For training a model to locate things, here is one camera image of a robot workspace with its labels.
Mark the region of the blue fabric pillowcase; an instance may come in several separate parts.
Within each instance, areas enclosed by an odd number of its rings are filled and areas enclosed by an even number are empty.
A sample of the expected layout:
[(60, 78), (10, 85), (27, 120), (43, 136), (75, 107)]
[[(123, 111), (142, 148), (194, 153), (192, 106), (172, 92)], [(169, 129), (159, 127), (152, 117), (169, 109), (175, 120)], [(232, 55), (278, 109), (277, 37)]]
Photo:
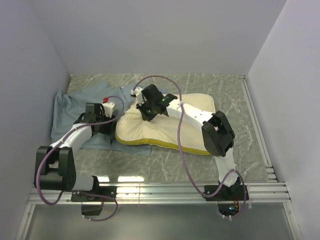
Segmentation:
[[(52, 142), (60, 140), (74, 124), (106, 122), (126, 112), (135, 98), (131, 96), (134, 84), (111, 87), (105, 81), (81, 90), (66, 93), (59, 91), (54, 99)], [(94, 135), (82, 149), (112, 150), (149, 157), (150, 145), (129, 146), (116, 140), (116, 122), (91, 127)]]

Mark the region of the cream pillow yellow edge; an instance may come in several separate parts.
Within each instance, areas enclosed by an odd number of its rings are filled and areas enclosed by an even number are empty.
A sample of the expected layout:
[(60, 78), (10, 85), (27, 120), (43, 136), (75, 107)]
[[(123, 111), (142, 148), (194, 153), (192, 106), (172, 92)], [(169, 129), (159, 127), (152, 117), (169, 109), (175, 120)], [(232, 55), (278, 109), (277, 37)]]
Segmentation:
[[(118, 142), (129, 145), (154, 145), (177, 150), (177, 131), (179, 119), (158, 114), (152, 121), (144, 121), (136, 109), (135, 99), (130, 108), (117, 121), (115, 137)], [(180, 129), (182, 150), (195, 155), (209, 156), (203, 142), (202, 132), (183, 122)]]

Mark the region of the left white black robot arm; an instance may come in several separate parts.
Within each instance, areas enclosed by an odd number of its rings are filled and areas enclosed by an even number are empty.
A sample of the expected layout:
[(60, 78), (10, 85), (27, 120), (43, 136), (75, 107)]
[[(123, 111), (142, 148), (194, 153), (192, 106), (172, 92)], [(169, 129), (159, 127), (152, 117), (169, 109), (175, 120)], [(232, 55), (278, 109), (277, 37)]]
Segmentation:
[(89, 201), (96, 201), (100, 197), (98, 178), (78, 174), (75, 156), (81, 146), (94, 135), (112, 133), (116, 124), (115, 106), (113, 102), (87, 103), (85, 112), (80, 114), (64, 136), (49, 146), (37, 149), (34, 187), (42, 200), (42, 190), (83, 192)]

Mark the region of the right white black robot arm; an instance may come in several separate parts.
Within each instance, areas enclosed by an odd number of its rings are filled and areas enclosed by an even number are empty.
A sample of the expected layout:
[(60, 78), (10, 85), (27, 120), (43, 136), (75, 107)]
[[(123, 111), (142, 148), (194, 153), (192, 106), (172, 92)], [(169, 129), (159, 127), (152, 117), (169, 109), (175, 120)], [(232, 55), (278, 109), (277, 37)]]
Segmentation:
[(154, 84), (145, 88), (136, 87), (130, 91), (137, 99), (136, 108), (144, 121), (152, 121), (157, 115), (179, 120), (177, 133), (181, 133), (182, 123), (195, 127), (202, 136), (205, 149), (214, 156), (221, 187), (221, 196), (226, 200), (238, 194), (241, 178), (236, 172), (234, 161), (235, 133), (226, 115), (201, 110), (182, 101), (182, 96), (162, 94)]

